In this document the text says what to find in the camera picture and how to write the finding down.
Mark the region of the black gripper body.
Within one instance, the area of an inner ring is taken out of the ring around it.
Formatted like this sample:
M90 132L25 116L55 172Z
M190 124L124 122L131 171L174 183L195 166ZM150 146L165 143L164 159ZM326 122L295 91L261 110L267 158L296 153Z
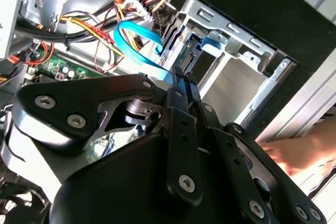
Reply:
M71 175L50 223L253 223L223 163L194 137L143 136Z

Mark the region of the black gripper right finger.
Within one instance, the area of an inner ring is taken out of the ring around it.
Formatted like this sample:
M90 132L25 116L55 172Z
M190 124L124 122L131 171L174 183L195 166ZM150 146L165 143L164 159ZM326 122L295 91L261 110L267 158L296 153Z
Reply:
M225 174L223 201L234 223L326 223L321 210L240 125L221 125L214 109L201 102L191 74L184 84L199 146L216 165L211 173Z

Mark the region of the person's bare hand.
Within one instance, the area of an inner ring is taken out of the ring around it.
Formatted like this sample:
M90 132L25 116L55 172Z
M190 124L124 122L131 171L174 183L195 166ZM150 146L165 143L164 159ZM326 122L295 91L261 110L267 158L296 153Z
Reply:
M335 117L316 124L301 137L262 143L260 147L288 176L309 173L335 160Z

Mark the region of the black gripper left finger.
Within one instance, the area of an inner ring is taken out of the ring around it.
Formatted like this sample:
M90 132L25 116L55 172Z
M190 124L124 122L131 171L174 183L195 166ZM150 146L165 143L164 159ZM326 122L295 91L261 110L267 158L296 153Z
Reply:
M176 69L171 79L167 90L140 74L28 85L17 94L14 123L65 158L77 158L93 140L134 125L145 126L143 136L158 134L171 141L184 134L197 141L184 76ZM72 166L64 182L89 165Z

